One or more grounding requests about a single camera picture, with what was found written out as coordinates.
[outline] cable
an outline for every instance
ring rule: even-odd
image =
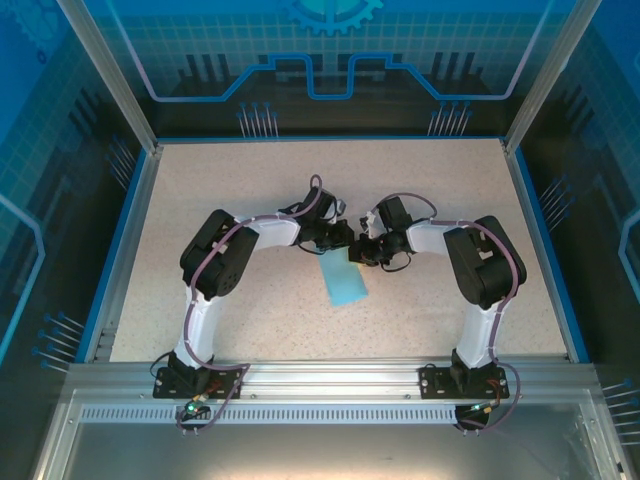
[[[312,254],[312,255],[318,255],[318,256],[320,256],[320,255],[324,255],[324,254],[325,254],[325,251],[322,251],[322,252],[315,252],[315,251],[313,251],[313,250],[309,250],[308,248],[304,248],[304,247],[303,247],[302,245],[300,245],[299,243],[298,243],[297,245],[298,245],[298,248],[299,248],[300,250],[302,250],[303,252],[310,253],[310,254]]]
[[[409,259],[409,261],[406,264],[404,264],[403,266],[398,267],[398,268],[388,269],[388,268],[384,268],[384,264],[381,263],[380,264],[380,268],[382,268],[382,271],[386,272],[386,273],[396,273],[396,272],[400,272],[400,271],[404,270],[409,265],[411,265],[411,255],[409,255],[409,252],[404,252],[404,253],[407,254],[407,258]]]
[[[390,198],[393,198],[393,197],[413,197],[413,198],[417,198],[418,200],[421,200],[424,203],[426,203],[427,205],[429,205],[431,207],[431,209],[433,210],[433,213],[429,217],[429,220],[436,218],[436,216],[438,215],[438,209],[436,208],[436,206],[433,204],[433,202],[431,200],[429,200],[428,198],[423,197],[422,195],[418,195],[417,193],[411,193],[411,192],[398,192],[398,193],[392,193],[391,195],[387,195],[382,200],[380,200],[378,203],[376,203],[376,206],[373,208],[372,212],[374,210],[377,210],[378,209],[378,205],[380,205],[382,202],[384,202],[385,200],[389,200]]]
[[[200,432],[209,430],[220,419],[225,409],[229,405],[231,398],[236,393],[238,388],[240,388],[240,385],[242,384],[242,380],[244,379],[244,376],[247,374],[248,371],[249,371],[249,368],[245,368],[242,370],[242,373],[238,377],[238,380],[236,380],[236,382],[233,384],[233,387],[231,387],[231,390],[229,390],[229,393],[227,394],[227,398],[224,399],[224,402],[222,402],[222,405],[220,405],[220,408],[218,409],[218,411],[211,417],[211,420],[205,423],[202,427],[200,428],[194,427],[193,429],[194,435],[198,435]],[[182,430],[183,435],[186,435],[187,432],[191,432],[191,430],[188,430],[187,428],[185,428],[183,424],[183,418],[184,418],[185,412],[186,410],[184,409],[181,410],[180,412],[178,412],[178,416],[176,417],[176,426],[180,430]]]
[[[189,326],[191,325],[191,317],[193,316],[193,310],[194,310],[196,304],[198,303],[198,290],[196,288],[196,285],[198,284],[198,279],[200,278],[200,275],[202,274],[204,269],[207,268],[207,265],[209,265],[209,263],[211,263],[213,258],[218,254],[218,252],[220,251],[222,246],[225,245],[229,241],[229,239],[238,230],[240,230],[241,228],[246,227],[247,225],[250,225],[251,223],[256,222],[256,221],[260,221],[260,220],[282,220],[282,219],[287,219],[287,218],[291,219],[291,218],[300,217],[300,216],[304,215],[305,213],[309,212],[315,206],[315,204],[318,203],[318,200],[320,199],[320,195],[322,194],[322,178],[320,177],[320,175],[313,174],[311,176],[311,179],[309,180],[309,188],[313,188],[314,187],[314,181],[317,181],[317,183],[318,183],[316,196],[314,197],[313,201],[309,205],[307,205],[305,208],[303,208],[299,212],[289,213],[289,214],[284,214],[284,215],[282,215],[282,214],[258,215],[256,217],[251,217],[251,218],[248,218],[246,220],[243,220],[240,223],[235,224],[220,239],[220,241],[218,241],[214,245],[214,247],[211,249],[211,252],[209,252],[209,254],[205,257],[205,259],[198,266],[198,268],[194,272],[193,276],[191,277],[191,283],[189,285],[189,287],[191,288],[191,301],[189,302],[189,307],[187,308],[187,314],[185,316],[184,326],[183,326],[183,330],[182,330],[182,334],[183,334],[183,337],[184,337],[185,350],[187,351],[187,353],[189,354],[189,356],[191,357],[191,359],[194,362],[196,362],[198,365],[200,365],[201,367],[204,367],[204,368],[206,368],[208,370],[213,370],[213,371],[218,371],[218,372],[219,371],[228,372],[228,371],[231,371],[231,370],[242,369],[242,373],[240,374],[240,377],[238,378],[238,380],[234,384],[233,388],[231,388],[230,393],[229,393],[229,395],[227,395],[227,398],[226,398],[225,402],[222,404],[222,406],[220,407],[220,410],[218,410],[216,415],[214,415],[207,424],[205,424],[202,428],[199,429],[200,431],[207,430],[207,429],[211,428],[213,426],[213,424],[218,420],[218,418],[220,418],[220,415],[222,415],[222,412],[224,411],[224,409],[226,408],[227,404],[231,400],[231,397],[233,396],[235,391],[240,387],[240,384],[242,383],[242,379],[244,378],[245,374],[247,373],[247,371],[251,367],[251,364],[250,363],[243,363],[243,364],[239,364],[239,365],[210,365],[210,364],[204,362],[203,360],[199,359],[198,356],[196,355],[196,353],[191,348],[191,344],[190,344],[190,341],[189,341]],[[176,421],[176,425],[184,433],[189,432],[190,430],[186,430],[183,427],[182,421],[181,421],[181,416],[182,416],[182,414],[178,415],[177,421]]]
[[[163,358],[165,358],[165,357],[168,357],[170,354],[171,354],[171,351],[163,353],[163,354],[162,354],[162,355],[160,355],[158,358],[156,358],[156,359],[154,360],[154,362],[151,364],[151,366],[149,367],[149,373],[150,373],[150,374],[151,374],[151,376],[152,376],[153,378],[155,378],[156,380],[158,379],[158,377],[157,377],[157,374],[153,373],[153,367],[155,367],[155,366],[158,364],[158,362],[159,362],[160,360],[162,360],[162,359],[163,359]]]
[[[516,292],[518,291],[518,268],[516,267],[516,262],[513,258],[513,255],[511,255],[511,252],[509,252],[509,249],[487,227],[480,225],[478,223],[469,222],[466,220],[458,220],[458,221],[433,220],[431,223],[432,225],[442,225],[447,227],[464,226],[464,227],[472,227],[472,228],[475,228],[476,230],[480,230],[482,233],[485,234],[485,236],[489,237],[493,241],[493,243],[496,244],[498,249],[502,252],[505,259],[507,260],[507,263],[509,264],[509,269],[511,270],[511,279],[512,279],[511,290],[509,290],[509,293],[507,294],[507,296],[498,304],[498,309],[496,310],[496,314],[493,320],[493,325],[491,327],[491,334],[489,336],[489,357],[491,358],[491,361],[495,363],[497,366],[506,367],[509,370],[511,370],[511,372],[513,373],[516,379],[516,393],[513,399],[513,403],[509,407],[509,410],[507,410],[507,412],[502,417],[500,417],[496,422],[486,427],[483,426],[482,428],[483,431],[494,430],[498,425],[502,424],[507,418],[511,416],[516,406],[518,405],[518,401],[520,400],[520,391],[522,389],[522,381],[520,379],[520,374],[518,373],[518,370],[516,370],[516,368],[513,365],[506,362],[501,362],[500,360],[498,360],[494,352],[496,337],[498,336],[498,327],[500,326],[500,321],[502,320],[502,314],[507,304],[511,301],[513,297],[515,297]]]

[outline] black joint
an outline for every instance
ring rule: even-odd
[[[378,204],[380,220],[387,230],[404,231],[411,226],[413,219],[407,213],[399,197]]]
[[[236,224],[233,216],[224,210],[214,211],[193,237],[180,257],[183,269],[182,280],[191,285],[194,273],[211,253],[213,244]],[[258,233],[248,227],[240,228],[226,243],[224,253],[219,252],[205,267],[196,284],[206,300],[214,296],[223,297],[236,287],[249,262],[258,241]]]
[[[487,228],[505,245],[516,264],[518,285],[522,285],[527,270],[498,219],[487,216],[475,223]],[[456,282],[469,303],[487,310],[507,296],[513,284],[511,269],[491,239],[473,227],[453,229],[444,234],[444,239]]]

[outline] blue frame edge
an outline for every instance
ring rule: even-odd
[[[584,338],[582,337],[580,326],[578,325],[578,319],[576,318],[576,313],[573,309],[573,305],[571,304],[571,299],[569,298],[569,291],[567,290],[567,285],[564,282],[564,277],[562,276],[562,271],[560,270],[558,257],[556,256],[556,252],[553,248],[553,243],[551,242],[551,235],[549,235],[549,230],[547,229],[547,225],[544,222],[542,209],[540,208],[540,202],[538,202],[538,197],[536,196],[535,189],[533,188],[533,181],[531,180],[531,175],[529,175],[529,169],[527,168],[527,163],[524,159],[524,155],[522,154],[522,150],[520,149],[520,147],[516,149],[515,154],[516,160],[518,162],[518,168],[522,173],[524,186],[527,190],[529,201],[531,202],[531,207],[533,209],[533,214],[535,216],[538,231],[540,232],[540,237],[542,238],[542,244],[547,254],[547,258],[549,259],[551,273],[556,282],[560,302],[562,303],[562,308],[567,319],[567,326],[569,327],[569,335],[571,335],[571,341],[573,342],[573,346],[575,347],[578,361],[580,363],[589,363],[589,353],[587,352],[587,347],[584,343]]]
[[[91,338],[93,337],[93,331],[95,330],[96,324],[98,322],[98,313],[100,313],[100,307],[102,306],[104,295],[107,291],[109,278],[111,277],[111,273],[113,272],[113,265],[116,259],[116,254],[118,253],[118,249],[120,248],[120,243],[122,241],[122,234],[124,233],[124,227],[126,226],[127,220],[129,219],[129,214],[131,213],[131,206],[133,205],[133,197],[135,196],[136,189],[138,188],[138,183],[140,182],[142,169],[144,167],[146,160],[147,160],[147,151],[143,148],[140,151],[138,162],[133,172],[133,177],[131,177],[131,183],[129,184],[129,189],[127,190],[127,196],[124,199],[122,210],[120,212],[120,217],[118,218],[118,224],[116,225],[116,230],[113,233],[113,239],[111,240],[109,252],[107,253],[107,259],[105,260],[104,268],[102,269],[102,275],[100,275],[98,288],[96,289],[96,294],[93,297],[93,303],[91,304],[91,310],[89,310],[87,323],[84,327],[82,338],[80,339],[80,345],[78,346],[78,351],[76,352],[76,357],[75,357],[76,363],[84,363],[84,358],[86,357],[87,352],[89,350]]]

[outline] white tabletop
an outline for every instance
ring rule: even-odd
[[[346,201],[356,230],[364,212],[398,191],[427,196],[441,219],[495,215],[528,271],[504,317],[498,352],[566,352],[499,141],[358,140],[166,146],[111,360],[150,361],[174,348],[185,314],[178,262],[213,210],[273,213],[302,200],[313,173]],[[426,214],[419,202],[404,202],[414,218]],[[216,357],[450,355],[466,302],[448,258],[421,254],[402,272],[361,272],[369,296],[334,308],[315,256],[291,247],[255,253],[227,299]]]

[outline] blue cloth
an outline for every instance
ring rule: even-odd
[[[331,306],[357,302],[369,293],[355,263],[349,262],[348,248],[329,250],[318,257]]]

